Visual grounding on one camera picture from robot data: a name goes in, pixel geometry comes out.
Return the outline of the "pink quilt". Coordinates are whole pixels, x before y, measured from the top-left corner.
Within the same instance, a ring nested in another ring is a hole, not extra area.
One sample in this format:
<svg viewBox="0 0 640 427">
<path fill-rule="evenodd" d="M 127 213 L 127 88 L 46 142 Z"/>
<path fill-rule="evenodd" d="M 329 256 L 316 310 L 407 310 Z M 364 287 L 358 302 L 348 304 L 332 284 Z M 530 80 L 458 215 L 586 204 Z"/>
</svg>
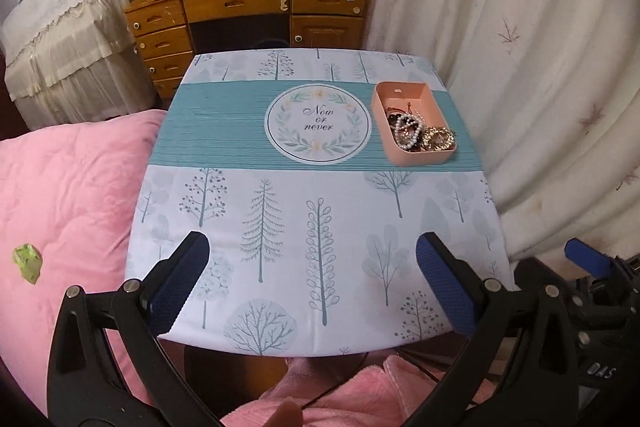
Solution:
<svg viewBox="0 0 640 427">
<path fill-rule="evenodd" d="M 129 279 L 134 210 L 166 115 L 62 124 L 1 144 L 1 356 L 40 409 L 64 291 L 114 291 Z M 35 285 L 12 260 L 23 244 L 42 257 Z"/>
</svg>

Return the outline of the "white lace cover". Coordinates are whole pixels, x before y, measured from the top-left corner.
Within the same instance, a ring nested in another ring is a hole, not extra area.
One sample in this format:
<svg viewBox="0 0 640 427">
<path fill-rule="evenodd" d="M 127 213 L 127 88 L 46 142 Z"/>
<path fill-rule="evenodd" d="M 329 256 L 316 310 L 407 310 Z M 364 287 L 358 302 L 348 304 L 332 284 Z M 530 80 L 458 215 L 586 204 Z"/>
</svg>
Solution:
<svg viewBox="0 0 640 427">
<path fill-rule="evenodd" d="M 151 108 L 125 16 L 132 0 L 22 0 L 1 25 L 4 83 L 29 129 Z"/>
</svg>

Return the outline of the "wooden desk with drawers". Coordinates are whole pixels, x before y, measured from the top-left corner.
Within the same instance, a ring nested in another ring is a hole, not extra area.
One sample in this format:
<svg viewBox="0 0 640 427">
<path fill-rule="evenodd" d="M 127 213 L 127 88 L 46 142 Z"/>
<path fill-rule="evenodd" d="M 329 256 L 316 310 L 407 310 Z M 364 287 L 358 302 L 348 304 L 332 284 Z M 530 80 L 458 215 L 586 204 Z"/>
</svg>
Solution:
<svg viewBox="0 0 640 427">
<path fill-rule="evenodd" d="M 270 48 L 358 49 L 369 0 L 134 0 L 125 11 L 160 101 L 198 54 Z"/>
</svg>

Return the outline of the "green paper scrap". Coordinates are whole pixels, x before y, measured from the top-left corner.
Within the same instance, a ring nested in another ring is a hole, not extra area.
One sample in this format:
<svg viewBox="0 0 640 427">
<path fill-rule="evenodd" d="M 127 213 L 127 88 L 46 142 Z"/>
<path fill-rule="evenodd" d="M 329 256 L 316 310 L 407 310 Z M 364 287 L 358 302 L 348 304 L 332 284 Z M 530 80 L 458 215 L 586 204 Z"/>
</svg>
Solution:
<svg viewBox="0 0 640 427">
<path fill-rule="evenodd" d="M 38 249 L 32 244 L 23 244 L 14 249 L 12 260 L 21 272 L 25 281 L 35 285 L 42 268 L 42 257 Z"/>
</svg>

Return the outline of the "white curtain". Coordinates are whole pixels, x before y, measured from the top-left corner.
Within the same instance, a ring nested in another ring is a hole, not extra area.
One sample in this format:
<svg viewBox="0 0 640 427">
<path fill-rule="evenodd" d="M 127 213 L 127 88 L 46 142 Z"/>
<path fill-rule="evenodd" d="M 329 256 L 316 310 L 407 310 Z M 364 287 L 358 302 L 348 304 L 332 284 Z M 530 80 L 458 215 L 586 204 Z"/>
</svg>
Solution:
<svg viewBox="0 0 640 427">
<path fill-rule="evenodd" d="M 433 64 L 510 257 L 638 253 L 639 0 L 373 0 L 366 46 Z"/>
</svg>

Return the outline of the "tree pattern tablecloth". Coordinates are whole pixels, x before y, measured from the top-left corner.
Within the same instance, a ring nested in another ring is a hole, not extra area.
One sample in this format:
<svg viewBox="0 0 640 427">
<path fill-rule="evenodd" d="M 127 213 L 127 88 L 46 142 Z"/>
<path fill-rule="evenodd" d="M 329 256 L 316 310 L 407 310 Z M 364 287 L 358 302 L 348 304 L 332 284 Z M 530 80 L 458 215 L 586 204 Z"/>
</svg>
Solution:
<svg viewBox="0 0 640 427">
<path fill-rule="evenodd" d="M 384 81 L 435 99 L 457 139 L 447 161 L 390 162 L 372 104 Z M 242 355 L 350 355 L 446 333 L 416 264 L 425 232 L 480 277 L 513 283 L 465 124 L 434 66 L 406 54 L 194 57 L 146 168 L 127 277 L 145 277 L 193 231 L 209 260 L 169 337 Z"/>
</svg>

